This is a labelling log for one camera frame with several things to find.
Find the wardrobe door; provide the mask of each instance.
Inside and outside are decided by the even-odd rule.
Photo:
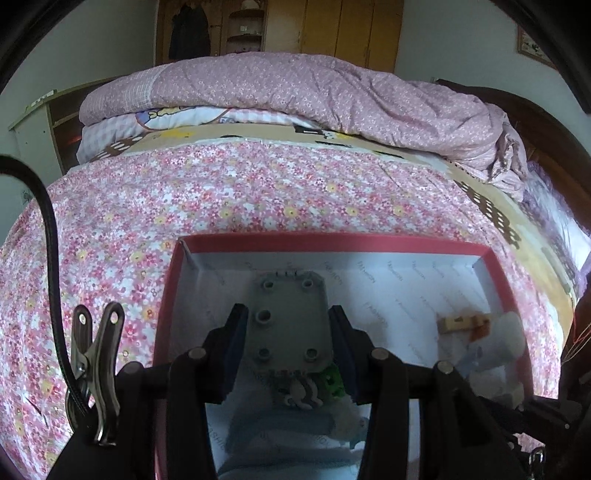
[[[335,57],[366,66],[373,11],[373,0],[343,0]]]
[[[367,68],[394,73],[403,6],[402,0],[375,0]]]
[[[302,53],[335,55],[342,0],[308,0]]]
[[[264,51],[301,51],[306,0],[268,0]]]

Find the pink quilt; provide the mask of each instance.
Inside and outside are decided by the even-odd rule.
[[[149,365],[176,239],[196,232],[322,231],[424,235],[489,245],[522,314],[538,395],[557,394],[550,315],[502,235],[440,173],[371,153],[267,141],[188,145],[112,157],[49,188],[60,241],[64,327],[84,303],[126,313],[118,368]],[[29,205],[0,249],[0,443],[45,478],[70,435],[47,301],[44,235]]]
[[[334,57],[243,53],[160,65],[96,89],[82,103],[80,120],[91,125],[148,108],[199,105],[300,115],[331,130],[435,152],[523,197],[525,148],[503,110]]]

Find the gray mounting plate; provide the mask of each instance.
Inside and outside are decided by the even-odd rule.
[[[244,356],[257,372],[322,372],[333,361],[324,279],[314,272],[258,277],[248,302]]]

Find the small wooden block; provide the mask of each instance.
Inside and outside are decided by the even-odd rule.
[[[441,334],[472,330],[482,327],[490,321],[490,315],[484,313],[462,315],[461,317],[445,317],[437,322],[437,330]]]

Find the pink floral bedsheet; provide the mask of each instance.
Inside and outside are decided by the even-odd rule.
[[[557,394],[559,351],[544,302],[478,207],[427,167],[371,153],[268,141],[187,145],[113,157],[55,182],[64,327],[78,303],[100,317],[120,301],[118,368],[151,363],[176,239],[196,232],[323,231],[424,235],[489,245],[512,285],[534,389]],[[41,216],[29,205],[0,249],[0,443],[45,478],[70,436],[51,336]]]

